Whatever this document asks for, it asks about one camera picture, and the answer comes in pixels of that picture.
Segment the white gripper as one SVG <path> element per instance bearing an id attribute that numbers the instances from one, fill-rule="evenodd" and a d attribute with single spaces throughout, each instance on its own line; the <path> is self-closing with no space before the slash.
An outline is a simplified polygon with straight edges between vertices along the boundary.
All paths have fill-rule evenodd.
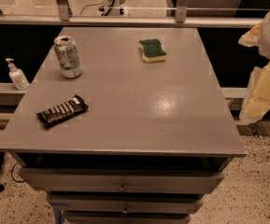
<path id="1" fill-rule="evenodd" d="M 259 53 L 270 60 L 270 11 L 263 22 L 243 34 L 238 44 L 258 47 Z M 270 62 L 264 68 L 255 66 L 249 77 L 247 95 L 239 113 L 243 121 L 258 121 L 270 110 Z"/>

